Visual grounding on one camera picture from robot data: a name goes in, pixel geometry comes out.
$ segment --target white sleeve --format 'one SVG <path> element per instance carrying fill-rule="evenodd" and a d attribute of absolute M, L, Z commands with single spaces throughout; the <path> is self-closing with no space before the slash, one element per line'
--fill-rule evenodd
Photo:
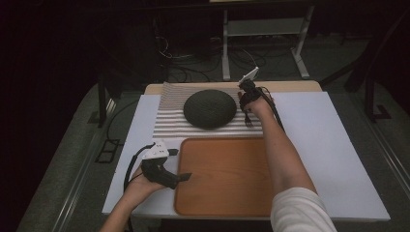
<path fill-rule="evenodd" d="M 322 200 L 307 188 L 290 188 L 277 194 L 271 223 L 275 232 L 336 231 Z"/>

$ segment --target table leg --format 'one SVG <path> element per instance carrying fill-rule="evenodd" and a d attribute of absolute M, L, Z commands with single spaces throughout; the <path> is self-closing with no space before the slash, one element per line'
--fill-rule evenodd
<path fill-rule="evenodd" d="M 301 57 L 302 47 L 304 46 L 305 38 L 308 34 L 308 26 L 310 25 L 311 16 L 313 15 L 314 7 L 310 6 L 307 9 L 307 14 L 305 16 L 304 22 L 302 23 L 301 32 L 299 33 L 298 44 L 295 48 L 292 49 L 293 59 L 295 60 L 296 65 L 298 66 L 299 73 L 301 74 L 302 79 L 308 79 L 309 74 L 305 66 L 305 63 Z"/>
<path fill-rule="evenodd" d="M 223 81 L 230 80 L 228 59 L 228 11 L 223 11 L 223 54 L 222 54 Z"/>

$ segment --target metal stand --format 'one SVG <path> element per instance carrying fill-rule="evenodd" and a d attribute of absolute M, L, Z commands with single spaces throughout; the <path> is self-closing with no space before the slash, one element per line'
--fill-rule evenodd
<path fill-rule="evenodd" d="M 305 17 L 278 18 L 265 20 L 228 20 L 227 10 L 223 12 L 223 54 L 222 74 L 223 81 L 230 80 L 229 59 L 227 54 L 227 40 L 229 36 L 256 36 L 256 35 L 284 35 L 297 34 L 299 40 L 295 48 L 291 50 L 293 59 L 298 67 L 302 79 L 308 79 L 309 74 L 301 57 L 302 47 L 308 33 L 311 16 L 314 7 L 307 9 Z"/>
<path fill-rule="evenodd" d="M 293 59 L 295 60 L 296 65 L 298 66 L 299 73 L 302 79 L 308 79 L 309 74 L 305 66 L 304 61 L 301 57 L 302 47 L 304 46 L 305 38 L 308 34 L 308 26 L 310 25 L 311 16 L 313 15 L 314 7 L 311 6 L 307 9 L 307 15 L 305 16 L 304 22 L 302 23 L 301 32 L 299 33 L 298 45 L 292 49 Z"/>
<path fill-rule="evenodd" d="M 335 73 L 329 75 L 328 77 L 322 79 L 319 81 L 319 85 L 320 87 L 324 87 L 325 85 L 331 83 L 332 81 L 338 79 L 339 77 L 341 77 L 342 75 L 349 73 L 350 71 L 352 71 L 353 69 L 355 69 L 355 67 L 360 63 L 360 59 L 358 58 L 355 61 L 353 61 L 352 63 L 348 64 L 347 66 L 341 68 L 340 70 L 336 71 Z"/>
<path fill-rule="evenodd" d="M 383 105 L 376 105 L 380 113 L 374 113 L 374 75 L 371 74 L 372 70 L 376 66 L 377 59 L 381 56 L 382 50 L 385 48 L 386 43 L 391 38 L 392 34 L 394 33 L 395 29 L 401 23 L 401 21 L 405 18 L 407 14 L 409 14 L 410 8 L 408 8 L 390 27 L 387 28 L 386 33 L 383 33 L 382 37 L 373 39 L 373 41 L 369 44 L 372 45 L 372 49 L 369 49 L 369 46 L 366 49 L 366 65 L 363 67 L 360 75 L 355 75 L 354 78 L 350 76 L 348 81 L 346 82 L 345 88 L 348 90 L 352 90 L 352 92 L 357 91 L 360 85 L 365 82 L 365 112 L 367 117 L 370 119 L 371 122 L 376 123 L 377 119 L 390 119 L 391 116 L 387 112 L 387 110 L 383 107 Z"/>

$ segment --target black strap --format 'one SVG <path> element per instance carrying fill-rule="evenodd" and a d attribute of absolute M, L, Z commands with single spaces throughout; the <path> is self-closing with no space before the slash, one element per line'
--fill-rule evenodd
<path fill-rule="evenodd" d="M 269 96 L 271 96 L 271 93 L 269 92 L 269 90 L 267 88 L 265 88 L 265 87 L 261 87 L 261 88 L 266 90 L 268 92 Z M 280 125 L 280 127 L 284 131 L 283 123 L 281 122 L 281 119 L 279 117 L 279 113 L 278 113 L 278 110 L 275 106 L 275 103 L 273 101 L 271 101 L 259 88 L 256 88 L 256 91 L 259 92 L 259 94 L 262 96 L 262 98 L 269 104 L 269 106 L 271 106 L 271 109 L 274 112 L 275 117 L 277 118 L 278 124 Z"/>
<path fill-rule="evenodd" d="M 124 191 L 126 191 L 127 186 L 130 182 L 131 171 L 132 171 L 133 166 L 135 165 L 135 162 L 136 162 L 136 159 L 138 158 L 138 155 L 141 154 L 141 152 L 144 151 L 145 149 L 151 149 L 152 147 L 154 147 L 154 145 L 155 145 L 155 143 L 153 143 L 152 145 L 147 145 L 147 146 L 139 149 L 139 151 L 135 155 L 133 155 L 133 157 L 131 159 L 131 162 L 130 162 L 130 165 L 127 169 L 126 176 L 124 178 Z"/>

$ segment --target white table surface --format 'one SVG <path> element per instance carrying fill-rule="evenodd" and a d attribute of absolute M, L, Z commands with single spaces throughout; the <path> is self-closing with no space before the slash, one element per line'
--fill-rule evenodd
<path fill-rule="evenodd" d="M 272 95 L 286 133 L 297 148 L 330 217 L 343 220 L 390 219 L 329 95 L 326 92 Z M 124 177 L 132 156 L 154 141 L 152 136 L 160 100 L 160 95 L 141 96 L 102 209 L 104 214 L 112 211 L 123 193 Z M 168 149 L 179 149 L 181 142 L 181 139 L 165 140 Z M 178 156 L 168 158 L 164 167 L 176 173 Z M 139 205 L 133 214 L 142 217 L 181 218 L 175 213 L 173 202 L 174 190 L 162 189 Z"/>

